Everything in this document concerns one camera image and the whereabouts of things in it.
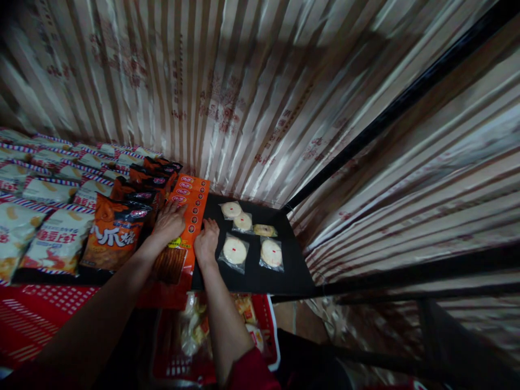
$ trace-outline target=curtain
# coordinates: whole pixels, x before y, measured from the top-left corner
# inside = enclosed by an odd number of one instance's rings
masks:
[[[25,0],[2,30],[0,124],[143,145],[280,207],[493,3]],[[515,21],[293,210],[317,284],[518,240]],[[406,311],[309,304],[336,343],[421,353]]]

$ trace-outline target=forearm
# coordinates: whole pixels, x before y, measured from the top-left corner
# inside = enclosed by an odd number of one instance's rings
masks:
[[[253,348],[253,342],[222,280],[215,261],[201,267],[207,295],[210,334],[217,379],[224,386],[233,363]]]
[[[61,370],[90,387],[132,313],[160,246],[153,236],[81,308],[38,355],[37,361]]]

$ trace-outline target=plastic wrapper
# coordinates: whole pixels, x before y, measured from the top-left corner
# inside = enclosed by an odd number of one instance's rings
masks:
[[[101,176],[96,176],[91,173],[85,173],[83,174],[81,187],[76,192],[73,203],[89,209],[95,209],[98,193],[109,196],[113,186],[114,182],[111,180],[103,179]]]
[[[253,232],[257,236],[278,237],[278,232],[271,225],[253,225]]]
[[[0,190],[16,195],[22,193],[29,175],[51,176],[51,172],[42,167],[18,160],[0,162]]]
[[[70,203],[79,186],[75,181],[27,177],[22,197],[46,204]]]
[[[70,160],[63,160],[55,170],[55,176],[58,178],[78,180],[83,179],[85,173],[91,173],[95,176],[101,176],[102,172],[97,169],[87,167],[85,165],[75,164]]]
[[[245,274],[245,259],[248,256],[248,249],[249,243],[226,233],[226,241],[218,259],[235,271]]]
[[[43,168],[53,170],[64,160],[75,162],[79,157],[77,153],[67,152],[58,148],[42,147],[32,156],[31,163]]]
[[[28,163],[37,150],[26,146],[0,144],[0,161],[19,160]]]
[[[10,195],[0,196],[0,281],[10,284],[11,278],[33,239],[36,229],[42,224],[52,208],[25,199],[15,201]]]
[[[94,210],[56,210],[39,229],[19,268],[75,275],[93,221]]]
[[[255,232],[253,232],[252,215],[250,213],[241,212],[237,217],[233,218],[231,231],[251,235],[255,234]]]
[[[0,127],[0,141],[6,144],[22,145],[25,141],[29,141],[31,137],[19,133],[16,130],[7,127]]]
[[[242,208],[240,207],[240,203],[237,201],[220,203],[220,209],[222,210],[222,215],[225,220],[233,220],[235,217],[238,217],[242,212]]]
[[[143,223],[152,208],[132,201],[116,201],[97,194],[94,224],[80,264],[119,270],[134,254]]]
[[[260,237],[260,265],[283,272],[282,243],[269,237]]]

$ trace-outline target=packaged cookie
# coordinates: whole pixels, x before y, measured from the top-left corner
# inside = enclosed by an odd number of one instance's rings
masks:
[[[152,208],[132,201],[116,201],[97,194],[94,224],[80,264],[119,270],[134,254]]]
[[[226,233],[226,241],[218,259],[243,275],[245,274],[245,259],[248,256],[248,249],[249,243]]]
[[[0,161],[19,160],[28,163],[36,152],[36,149],[26,146],[0,144]]]
[[[253,232],[255,232],[257,236],[278,237],[278,232],[275,227],[271,225],[254,225]]]
[[[0,283],[10,284],[12,276],[51,207],[10,194],[0,196]]]
[[[260,265],[283,272],[282,243],[268,237],[260,237]]]
[[[242,213],[242,208],[237,201],[231,201],[219,204],[225,220],[233,220]]]
[[[79,187],[75,181],[27,177],[22,197],[46,204],[70,203]]]
[[[94,210],[77,209],[82,211],[58,209],[50,215],[38,230],[19,268],[76,275],[83,242],[94,221]]]
[[[233,218],[233,228],[231,231],[236,231],[245,234],[255,234],[253,232],[253,222],[250,213],[241,212]]]

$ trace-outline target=red sleeve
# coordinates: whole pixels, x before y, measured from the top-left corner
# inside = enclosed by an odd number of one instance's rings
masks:
[[[228,390],[281,390],[258,348],[253,348],[234,365],[228,378]]]

